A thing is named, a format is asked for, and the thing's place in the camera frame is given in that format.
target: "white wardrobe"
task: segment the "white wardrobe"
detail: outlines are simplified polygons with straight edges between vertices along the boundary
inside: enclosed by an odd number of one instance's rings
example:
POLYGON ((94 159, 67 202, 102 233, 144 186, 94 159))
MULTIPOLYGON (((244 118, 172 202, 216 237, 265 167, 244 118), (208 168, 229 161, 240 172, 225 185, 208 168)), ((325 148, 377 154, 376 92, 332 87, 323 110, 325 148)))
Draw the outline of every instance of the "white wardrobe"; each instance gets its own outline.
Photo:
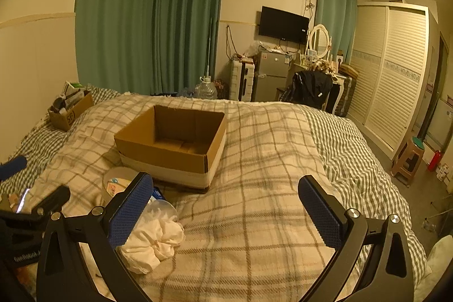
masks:
POLYGON ((350 65, 359 77, 348 117, 390 159, 411 133, 436 40, 438 26, 427 7, 358 5, 350 65))

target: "brown stool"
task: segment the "brown stool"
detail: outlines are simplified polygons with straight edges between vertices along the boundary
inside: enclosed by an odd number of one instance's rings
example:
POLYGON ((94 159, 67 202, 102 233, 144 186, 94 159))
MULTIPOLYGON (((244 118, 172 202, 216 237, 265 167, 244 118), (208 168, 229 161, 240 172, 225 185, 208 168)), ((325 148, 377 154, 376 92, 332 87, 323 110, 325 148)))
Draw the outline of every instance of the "brown stool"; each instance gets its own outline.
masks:
POLYGON ((414 180, 415 172, 422 162, 423 153, 423 142, 417 137, 412 137, 407 141, 407 144, 404 145, 403 149, 399 152, 399 155, 393 160, 390 174, 396 178, 396 174, 400 173, 407 179, 407 183, 404 181, 402 182, 407 186, 410 186, 414 180))

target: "black tv screen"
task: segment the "black tv screen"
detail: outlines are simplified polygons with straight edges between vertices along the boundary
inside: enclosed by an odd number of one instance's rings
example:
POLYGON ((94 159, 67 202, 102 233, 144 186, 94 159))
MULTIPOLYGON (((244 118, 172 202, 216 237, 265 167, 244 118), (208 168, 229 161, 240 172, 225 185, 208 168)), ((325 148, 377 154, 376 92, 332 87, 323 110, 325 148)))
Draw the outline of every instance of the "black tv screen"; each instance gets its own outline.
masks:
POLYGON ((263 6, 259 34, 305 44, 309 21, 307 17, 296 15, 295 13, 263 6))

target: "white pillow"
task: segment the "white pillow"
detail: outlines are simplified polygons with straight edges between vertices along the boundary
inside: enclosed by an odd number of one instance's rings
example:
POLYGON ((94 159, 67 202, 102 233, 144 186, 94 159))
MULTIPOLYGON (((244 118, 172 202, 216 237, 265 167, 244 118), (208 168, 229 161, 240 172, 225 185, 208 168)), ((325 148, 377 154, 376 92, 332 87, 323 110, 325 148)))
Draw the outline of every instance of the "white pillow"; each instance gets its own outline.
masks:
POLYGON ((453 237, 448 235, 438 241, 428 256, 431 273, 425 275, 414 292, 414 302, 422 302, 436 286, 453 258, 453 237))

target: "empty cardboard box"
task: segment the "empty cardboard box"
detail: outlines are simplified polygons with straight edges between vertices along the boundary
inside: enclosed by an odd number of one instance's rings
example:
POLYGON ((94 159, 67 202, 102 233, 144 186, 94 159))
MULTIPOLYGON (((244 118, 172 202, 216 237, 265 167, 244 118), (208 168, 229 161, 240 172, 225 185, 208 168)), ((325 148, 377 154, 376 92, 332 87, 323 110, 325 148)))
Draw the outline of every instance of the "empty cardboard box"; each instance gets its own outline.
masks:
POLYGON ((115 135, 124 165, 196 189, 211 184, 225 146, 224 113, 155 105, 115 135))
POLYGON ((70 108, 65 114, 54 113, 51 108, 48 109, 50 121, 54 127, 69 131, 74 121, 79 118, 85 110, 93 106, 93 97, 91 92, 84 91, 85 97, 70 108))

